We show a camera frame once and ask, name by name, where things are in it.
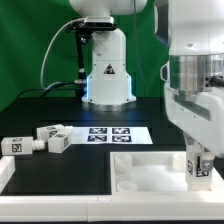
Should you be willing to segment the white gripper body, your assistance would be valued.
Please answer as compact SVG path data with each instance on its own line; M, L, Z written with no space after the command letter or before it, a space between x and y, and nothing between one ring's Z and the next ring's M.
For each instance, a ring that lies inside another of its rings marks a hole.
M183 101L164 85L168 119L214 154L224 154L224 88L200 92L196 101Z

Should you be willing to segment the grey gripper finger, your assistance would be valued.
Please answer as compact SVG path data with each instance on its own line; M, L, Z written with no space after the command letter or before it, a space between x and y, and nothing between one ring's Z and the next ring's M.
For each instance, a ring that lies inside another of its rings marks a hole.
M200 171L211 171L214 166L214 154L211 152L202 152L199 155L199 170Z
M183 136L187 153L200 153L202 151L201 145L194 138L192 138L187 133L183 133Z

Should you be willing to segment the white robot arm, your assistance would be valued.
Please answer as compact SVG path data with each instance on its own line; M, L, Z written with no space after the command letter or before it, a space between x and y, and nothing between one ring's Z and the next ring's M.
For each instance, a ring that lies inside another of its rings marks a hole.
M115 15L147 0L69 0L93 32L93 65L82 101L99 109L133 101L126 44ZM168 119L199 146L224 156L224 0L155 0L154 35L169 48L161 68Z

